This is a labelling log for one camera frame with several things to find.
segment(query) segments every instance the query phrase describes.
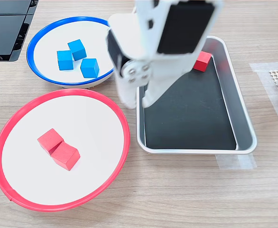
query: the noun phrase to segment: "blue-rimmed bowl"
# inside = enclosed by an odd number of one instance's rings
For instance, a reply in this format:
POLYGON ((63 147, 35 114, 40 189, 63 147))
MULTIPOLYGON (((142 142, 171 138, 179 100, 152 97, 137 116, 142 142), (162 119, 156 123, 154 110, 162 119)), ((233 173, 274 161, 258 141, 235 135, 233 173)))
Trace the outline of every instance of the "blue-rimmed bowl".
POLYGON ((113 64, 107 51, 108 22, 93 17, 72 17, 51 23, 40 30, 27 49, 27 61, 40 78, 64 88, 89 88, 109 78, 113 64), (80 39, 87 58, 96 58, 100 68, 97 78, 84 78, 80 64, 74 61, 74 70, 60 71, 57 51, 68 50, 67 43, 80 39))

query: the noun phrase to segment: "red rim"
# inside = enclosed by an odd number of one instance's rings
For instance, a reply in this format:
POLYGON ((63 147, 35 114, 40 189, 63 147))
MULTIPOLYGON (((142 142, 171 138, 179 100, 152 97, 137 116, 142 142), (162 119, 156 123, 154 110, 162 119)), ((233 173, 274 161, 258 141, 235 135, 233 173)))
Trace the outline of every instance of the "red rim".
POLYGON ((126 161, 126 158, 127 158, 128 152, 129 152, 129 147, 130 147, 130 129, 129 129, 128 122, 127 122, 126 117, 123 114, 122 110, 111 99, 109 99, 108 97, 106 97, 102 94, 99 94, 97 92, 94 92, 91 90, 85 90, 85 89, 63 89, 63 90, 54 91, 54 92, 45 94, 41 97, 38 97, 38 98, 34 99, 33 101, 29 102, 28 104, 26 104, 25 106, 23 106, 8 120, 8 122, 3 127, 3 129, 0 133, 0 188, 2 189, 2 191, 8 197, 9 200, 19 204, 20 206, 30 209, 30 210, 43 211, 43 212, 54 212, 54 211, 61 211, 61 210, 74 208, 74 207, 80 206, 80 205, 88 202, 89 200, 93 199, 94 197, 99 195, 102 191, 104 191, 113 182, 113 180, 119 174, 120 170, 122 169, 122 167, 126 161), (48 100, 51 100, 51 99, 54 99, 57 97, 61 97, 61 96, 69 96, 69 95, 80 95, 80 96, 87 96, 87 97, 94 98, 96 100, 103 102, 104 104, 106 104, 108 107, 110 107, 115 112, 115 114, 118 116, 118 118, 121 122, 121 125, 123 128, 123 134, 124 134, 124 144, 123 144, 122 155, 121 155, 120 161, 119 161, 116 169, 111 174, 111 176, 106 180, 105 183, 103 183, 103 185, 101 185, 99 188, 97 188, 95 191, 93 191, 89 195, 87 195, 81 199, 78 199, 76 201, 69 202, 66 204, 60 204, 60 205, 43 205, 43 204, 33 203, 33 202, 23 198, 15 190, 13 190, 4 176, 4 172, 3 172, 3 168, 2 168, 2 151, 3 151, 4 143, 9 135, 9 133, 13 129, 13 127, 30 110, 32 110, 33 108, 37 107, 38 105, 40 105, 48 100))

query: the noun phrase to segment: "tray rim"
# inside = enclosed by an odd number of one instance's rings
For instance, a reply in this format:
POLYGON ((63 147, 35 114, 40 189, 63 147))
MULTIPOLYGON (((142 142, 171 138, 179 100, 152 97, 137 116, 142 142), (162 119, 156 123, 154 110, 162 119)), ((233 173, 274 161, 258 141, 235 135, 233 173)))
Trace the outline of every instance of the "tray rim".
POLYGON ((236 86, 236 90, 237 90, 237 93, 238 93, 238 96, 239 96, 239 99, 240 99, 240 102, 241 102, 241 106, 242 106, 242 109, 243 109, 243 112, 244 112, 244 115, 245 115, 245 118, 246 118, 246 121, 248 123, 248 127, 250 129, 250 133, 251 133, 251 136, 252 136, 252 144, 250 145, 250 147, 246 150, 198 150, 198 149, 152 149, 152 148, 149 148, 147 147, 146 145, 143 144, 143 142, 141 141, 141 137, 140 137, 140 100, 139 100, 139 93, 140 93, 140 88, 137 88, 137 106, 136 106, 136 133, 137 133, 137 143, 139 145, 139 147, 141 147, 141 149, 143 149, 144 151, 148 152, 148 153, 151 153, 151 154, 213 154, 213 155, 217 155, 217 154, 227 154, 227 155, 245 155, 245 154, 249 154, 249 153, 252 153, 256 147, 257 147, 257 137, 256 137, 256 133, 255 133, 255 130, 253 128, 253 124, 250 120, 250 116, 249 116, 249 113, 248 113, 248 110, 245 106, 245 103, 244 103, 244 99, 243 99, 243 96, 242 96, 242 93, 241 93, 241 90, 240 90, 240 87, 239 87, 239 83, 238 83, 238 80, 237 80, 237 77, 236 77, 236 74, 235 74, 235 71, 234 71, 234 68, 233 68, 233 65, 232 65, 232 61, 231 61, 231 58, 230 58, 230 55, 229 55, 229 51, 227 49, 227 46, 225 44, 225 42, 220 39, 219 37, 216 37, 216 36, 207 36, 207 39, 216 39, 217 41, 221 42, 223 47, 224 47, 224 51, 226 53, 226 56, 227 56, 227 60, 228 60, 228 63, 229 63, 229 67, 231 69, 231 73, 232 73, 232 76, 233 76, 233 80, 235 82, 235 86, 236 86))

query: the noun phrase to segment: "blue rim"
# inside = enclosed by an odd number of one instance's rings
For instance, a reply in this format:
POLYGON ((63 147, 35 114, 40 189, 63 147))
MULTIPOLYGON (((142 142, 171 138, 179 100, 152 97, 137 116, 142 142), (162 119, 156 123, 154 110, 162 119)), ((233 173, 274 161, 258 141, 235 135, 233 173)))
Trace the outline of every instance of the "blue rim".
POLYGON ((58 85, 63 85, 63 86, 80 86, 80 85, 85 85, 85 84, 89 84, 89 83, 92 83, 92 82, 96 82, 102 78, 105 78, 106 76, 110 75, 114 69, 111 69, 109 72, 105 73, 104 75, 98 77, 98 78, 94 78, 92 80, 89 80, 89 81, 85 81, 85 82, 76 82, 76 83, 65 83, 65 82, 57 82, 57 81, 53 81, 47 77, 45 77, 43 74, 41 74, 41 72, 37 69, 36 67, 36 64, 35 64, 35 61, 34 61, 34 50, 35 50, 35 47, 36 47, 36 44, 38 43, 38 41, 46 34, 48 33, 49 31, 61 26, 61 25, 64 25, 64 24, 68 24, 68 23, 72 23, 72 22, 76 22, 76 21, 83 21, 83 20, 86 20, 86 21, 93 21, 93 22, 97 22, 97 23, 100 23, 100 24, 103 24, 103 25, 106 25, 106 26, 109 26, 108 25, 108 22, 106 20, 103 20, 103 19, 100 19, 100 18, 93 18, 93 17, 72 17, 72 18, 65 18, 65 19, 62 19, 62 20, 59 20, 59 21, 56 21, 56 22, 53 22, 49 25, 47 25, 45 28, 41 29, 33 38, 32 40, 30 41, 29 45, 28 45, 28 48, 27 48, 27 54, 26 54, 26 57, 27 57, 27 63, 29 65, 29 67, 31 68, 31 70, 37 75, 39 76, 40 78, 48 81, 48 82, 51 82, 51 83, 54 83, 54 84, 58 84, 58 85))

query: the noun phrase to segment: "wood grain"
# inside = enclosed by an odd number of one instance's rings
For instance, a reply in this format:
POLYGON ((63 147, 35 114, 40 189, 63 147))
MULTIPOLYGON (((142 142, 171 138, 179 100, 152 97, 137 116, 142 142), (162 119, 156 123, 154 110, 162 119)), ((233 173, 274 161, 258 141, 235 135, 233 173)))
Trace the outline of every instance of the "wood grain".
MULTIPOLYGON (((40 1, 17 62, 0 62, 0 131, 23 105, 59 89, 26 62, 32 37, 71 16, 107 19, 131 12, 131 1, 40 1)), ((125 109, 112 78, 93 88, 120 105, 131 131, 124 168, 90 202, 39 213, 10 202, 0 190, 0 228, 278 228, 278 116, 249 63, 278 62, 278 0, 227 1, 212 32, 228 47, 258 136, 252 171, 219 170, 214 156, 149 155, 135 139, 135 111, 125 109)))

